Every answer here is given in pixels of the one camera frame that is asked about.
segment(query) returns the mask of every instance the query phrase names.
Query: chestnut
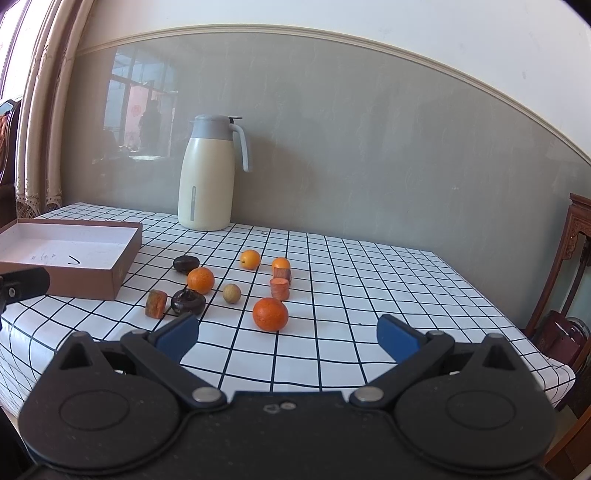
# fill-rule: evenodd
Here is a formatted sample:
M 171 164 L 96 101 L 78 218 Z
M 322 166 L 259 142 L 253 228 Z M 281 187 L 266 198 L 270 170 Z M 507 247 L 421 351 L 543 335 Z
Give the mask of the chestnut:
M 207 300 L 203 295 L 187 287 L 176 292 L 170 300 L 170 307 L 177 315 L 181 313 L 201 315 L 206 304 Z
M 191 270 L 199 268 L 199 259 L 192 255 L 181 255 L 173 261 L 173 268 L 182 274 L 188 275 Z

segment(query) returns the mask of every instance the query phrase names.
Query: grid tablecloth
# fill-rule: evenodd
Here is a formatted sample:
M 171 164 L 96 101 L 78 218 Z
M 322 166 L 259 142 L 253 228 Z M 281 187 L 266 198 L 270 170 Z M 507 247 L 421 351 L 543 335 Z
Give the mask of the grid tablecloth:
M 430 252 L 248 225 L 219 232 L 190 231 L 174 215 L 76 203 L 46 218 L 142 222 L 143 246 L 116 301 L 38 297 L 8 306 L 0 332 L 0 401 L 17 414 L 55 351 L 74 330 L 95 339 L 154 330 L 173 317 L 144 314 L 147 292 L 169 296 L 186 277 L 172 269 L 182 254 L 209 267 L 216 284 L 206 295 L 199 341 L 181 364 L 229 397 L 236 390 L 342 390 L 349 394 L 395 362 L 376 342 L 377 319 L 393 313 L 422 332 L 443 330 L 459 342 L 504 334 L 557 404 L 574 383 L 573 371 L 548 359 L 483 295 Z M 247 248 L 262 254 L 256 271 L 239 266 Z M 269 296 L 270 263 L 287 257 L 293 282 L 285 302 L 290 319 L 280 333 L 260 331 L 252 307 Z M 229 305 L 221 289 L 237 284 Z

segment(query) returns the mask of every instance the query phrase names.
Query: wall molding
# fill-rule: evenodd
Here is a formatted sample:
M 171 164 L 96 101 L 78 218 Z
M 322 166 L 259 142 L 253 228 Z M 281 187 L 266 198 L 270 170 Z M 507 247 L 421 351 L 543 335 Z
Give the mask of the wall molding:
M 355 37 L 354 35 L 342 34 L 339 32 L 317 30 L 314 28 L 304 27 L 293 27 L 290 25 L 262 25 L 262 24 L 215 24 L 215 25 L 193 25 L 190 27 L 178 27 L 168 28 L 165 30 L 155 30 L 152 32 L 146 32 L 137 35 L 129 35 L 127 37 L 117 38 L 109 42 L 105 42 L 89 48 L 81 48 L 77 52 L 77 56 L 92 53 L 94 51 L 104 50 L 106 48 L 117 47 L 126 43 L 131 43 L 141 40 L 152 40 L 155 38 L 163 37 L 175 37 L 177 35 L 190 35 L 199 33 L 267 33 L 267 34 L 279 34 L 279 35 L 293 35 L 296 37 L 316 38 L 319 40 L 329 40 L 346 45 L 352 45 L 355 47 L 367 48 L 382 52 L 388 55 L 409 60 L 419 65 L 437 70 L 440 73 L 453 77 L 464 83 L 472 85 L 479 90 L 488 93 L 489 95 L 497 98 L 501 102 L 513 107 L 519 112 L 523 113 L 534 122 L 551 132 L 561 141 L 563 141 L 568 147 L 570 147 L 579 157 L 581 157 L 588 165 L 591 166 L 591 157 L 587 155 L 581 148 L 579 148 L 567 135 L 562 133 L 559 129 L 548 123 L 545 119 L 540 117 L 537 113 L 533 112 L 525 105 L 519 103 L 514 98 L 504 94 L 500 90 L 488 85 L 477 78 L 472 77 L 466 73 L 461 72 L 458 69 L 450 67 L 437 60 L 424 57 L 412 51 L 404 50 L 403 48 L 395 47 L 390 44 L 378 42 L 375 40 L 369 40 L 367 38 Z

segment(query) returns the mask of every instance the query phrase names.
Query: wooden chair back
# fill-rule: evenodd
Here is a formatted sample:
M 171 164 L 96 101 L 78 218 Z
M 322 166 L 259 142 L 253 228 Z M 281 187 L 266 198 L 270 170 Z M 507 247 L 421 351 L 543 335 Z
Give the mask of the wooden chair back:
M 8 100 L 0 105 L 0 227 L 17 217 L 14 175 L 20 111 L 20 100 Z

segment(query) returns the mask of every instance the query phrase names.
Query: blue gripper pad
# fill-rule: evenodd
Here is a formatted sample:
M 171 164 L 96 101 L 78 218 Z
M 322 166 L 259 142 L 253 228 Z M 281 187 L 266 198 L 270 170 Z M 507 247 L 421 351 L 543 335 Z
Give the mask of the blue gripper pad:
M 152 332 L 148 341 L 171 360 L 179 363 L 199 338 L 199 317 L 181 315 L 168 325 Z
M 427 337 L 421 332 L 390 314 L 378 319 L 376 334 L 380 347 L 397 363 L 404 362 L 427 343 Z

